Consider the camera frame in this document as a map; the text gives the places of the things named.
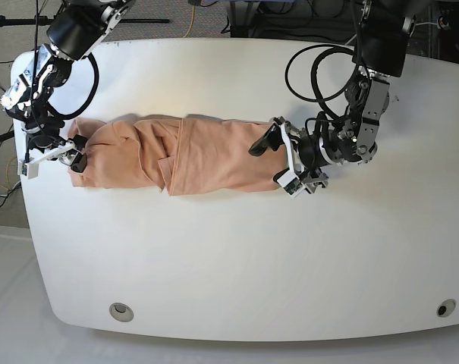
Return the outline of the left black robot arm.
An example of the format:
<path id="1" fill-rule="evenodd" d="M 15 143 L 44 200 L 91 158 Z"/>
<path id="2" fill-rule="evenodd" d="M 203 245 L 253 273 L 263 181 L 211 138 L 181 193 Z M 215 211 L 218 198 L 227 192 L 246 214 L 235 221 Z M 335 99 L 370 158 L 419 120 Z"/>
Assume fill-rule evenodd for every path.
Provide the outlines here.
<path id="1" fill-rule="evenodd" d="M 276 118 L 248 150 L 251 156 L 260 157 L 267 149 L 285 147 L 287 167 L 273 180 L 287 194 L 296 196 L 302 191 L 315 193 L 320 187 L 326 188 L 325 166 L 373 160 L 378 150 L 380 118 L 389 105 L 389 80 L 402 75 L 416 15 L 424 6 L 422 1 L 365 1 L 361 14 L 351 9 L 356 40 L 353 49 L 320 45 L 322 52 L 310 69 L 314 96 L 308 98 L 289 88 L 298 99 L 321 108 L 311 119 L 314 128 L 297 129 L 284 118 Z M 354 70 L 339 91 L 324 96 L 317 72 L 320 64 L 334 54 L 351 56 Z"/>

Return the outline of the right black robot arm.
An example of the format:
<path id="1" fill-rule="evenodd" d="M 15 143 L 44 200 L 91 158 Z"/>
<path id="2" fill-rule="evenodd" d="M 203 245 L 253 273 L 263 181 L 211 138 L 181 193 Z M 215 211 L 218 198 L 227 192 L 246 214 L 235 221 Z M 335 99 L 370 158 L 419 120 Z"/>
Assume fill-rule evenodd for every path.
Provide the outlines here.
<path id="1" fill-rule="evenodd" d="M 7 115 L 21 122 L 25 149 L 42 155 L 25 155 L 18 162 L 18 173 L 28 179 L 37 177 L 39 164 L 59 160 L 72 171 L 84 171 L 86 137 L 65 139 L 60 131 L 66 121 L 80 116 L 92 102 L 99 85 L 99 68 L 93 49 L 134 6 L 131 0 L 69 1 L 47 30 L 49 43 L 36 45 L 33 58 L 0 98 Z M 55 89 L 63 86 L 76 61 L 87 59 L 93 68 L 93 85 L 86 101 L 70 114 L 62 114 L 49 102 Z"/>

